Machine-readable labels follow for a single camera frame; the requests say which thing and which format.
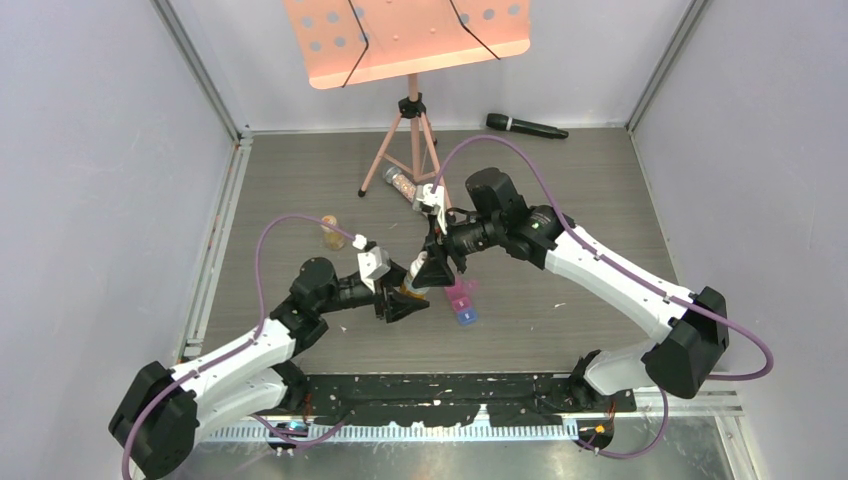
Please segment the white vitamin pill bottle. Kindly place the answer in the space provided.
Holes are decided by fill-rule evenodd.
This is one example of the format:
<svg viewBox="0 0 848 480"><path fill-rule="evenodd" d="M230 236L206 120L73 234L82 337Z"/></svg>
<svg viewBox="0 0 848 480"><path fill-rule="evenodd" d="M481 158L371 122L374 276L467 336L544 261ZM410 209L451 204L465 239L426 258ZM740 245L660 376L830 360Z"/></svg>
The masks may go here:
<svg viewBox="0 0 848 480"><path fill-rule="evenodd" d="M414 282L427 260L427 253L421 251L411 262L409 269L400 286L400 292L406 296L425 299L429 291L428 287L415 287Z"/></svg>

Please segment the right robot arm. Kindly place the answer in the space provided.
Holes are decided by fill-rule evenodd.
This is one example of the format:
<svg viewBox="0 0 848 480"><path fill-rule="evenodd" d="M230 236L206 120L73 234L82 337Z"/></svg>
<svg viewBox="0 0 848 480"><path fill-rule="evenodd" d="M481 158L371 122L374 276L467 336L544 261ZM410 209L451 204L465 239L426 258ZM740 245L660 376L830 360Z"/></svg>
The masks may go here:
<svg viewBox="0 0 848 480"><path fill-rule="evenodd" d="M466 258L501 247L514 259L573 281L622 312L647 341L580 358L566 381L566 394L584 410L596 410L624 390L655 385L691 399L712 373L729 338L726 301L705 287L693 293L671 285L609 251L569 217L549 205L529 206L511 178L490 167L471 175L466 190L474 208L457 221L443 187L420 185L414 210L428 218L429 232L416 262L411 289L449 286L464 272Z"/></svg>

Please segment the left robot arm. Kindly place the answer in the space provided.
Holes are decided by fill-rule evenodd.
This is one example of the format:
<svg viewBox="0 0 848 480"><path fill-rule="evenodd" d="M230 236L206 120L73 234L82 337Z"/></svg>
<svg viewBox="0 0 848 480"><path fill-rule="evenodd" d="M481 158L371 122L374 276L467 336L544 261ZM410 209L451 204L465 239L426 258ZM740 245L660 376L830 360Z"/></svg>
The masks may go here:
<svg viewBox="0 0 848 480"><path fill-rule="evenodd" d="M292 360L327 332L324 314L371 306L394 322L428 307L413 291L424 253L407 268L376 253L357 260L358 271L340 277L330 260L309 259L289 296L251 331L183 365L142 367L108 425L125 465L161 479L223 426L263 410L298 412L308 381Z"/></svg>

